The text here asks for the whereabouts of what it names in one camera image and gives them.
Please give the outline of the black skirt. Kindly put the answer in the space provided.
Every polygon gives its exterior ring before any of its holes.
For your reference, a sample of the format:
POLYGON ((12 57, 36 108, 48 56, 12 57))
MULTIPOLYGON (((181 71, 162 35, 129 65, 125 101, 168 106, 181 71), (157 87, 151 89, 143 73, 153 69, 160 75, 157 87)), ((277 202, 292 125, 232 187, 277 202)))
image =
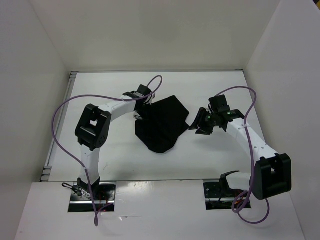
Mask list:
POLYGON ((135 135, 157 154, 171 150, 189 128, 190 112, 175 95, 153 103, 146 109, 147 119, 135 121, 135 135))

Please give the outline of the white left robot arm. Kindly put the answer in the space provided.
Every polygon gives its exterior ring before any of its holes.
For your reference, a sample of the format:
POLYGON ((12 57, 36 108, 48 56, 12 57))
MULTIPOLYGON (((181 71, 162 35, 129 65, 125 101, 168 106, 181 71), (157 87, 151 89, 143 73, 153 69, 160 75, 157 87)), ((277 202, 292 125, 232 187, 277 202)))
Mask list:
POLYGON ((75 129, 75 136, 80 144, 83 164, 77 185, 88 200, 94 200, 100 193, 99 158, 101 147, 106 143, 111 122, 117 118, 138 111, 151 105, 155 94, 140 90, 124 93, 120 100, 103 105, 88 104, 75 129))

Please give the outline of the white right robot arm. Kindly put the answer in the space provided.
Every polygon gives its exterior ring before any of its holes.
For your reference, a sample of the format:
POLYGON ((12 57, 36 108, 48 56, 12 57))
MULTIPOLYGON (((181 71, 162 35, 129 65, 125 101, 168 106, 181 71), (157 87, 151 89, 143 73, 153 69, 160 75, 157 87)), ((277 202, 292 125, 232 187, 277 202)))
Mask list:
POLYGON ((237 109, 223 112, 209 112, 201 107, 189 127, 199 135, 211 135, 215 127, 222 128, 233 137, 253 160, 253 176, 238 170, 221 175, 220 193, 229 197, 236 190, 249 191, 253 180, 252 193, 258 200, 274 197, 292 189, 292 161, 283 153, 279 154, 245 123, 245 116, 237 109))

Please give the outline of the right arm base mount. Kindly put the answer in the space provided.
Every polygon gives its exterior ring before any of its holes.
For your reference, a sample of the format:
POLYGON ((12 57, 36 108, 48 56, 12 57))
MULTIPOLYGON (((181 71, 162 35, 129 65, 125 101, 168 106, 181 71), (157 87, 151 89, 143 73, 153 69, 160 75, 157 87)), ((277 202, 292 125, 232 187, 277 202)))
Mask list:
POLYGON ((219 180, 203 182, 205 207, 207 211, 228 210, 235 198, 243 192, 239 189, 224 189, 219 180))

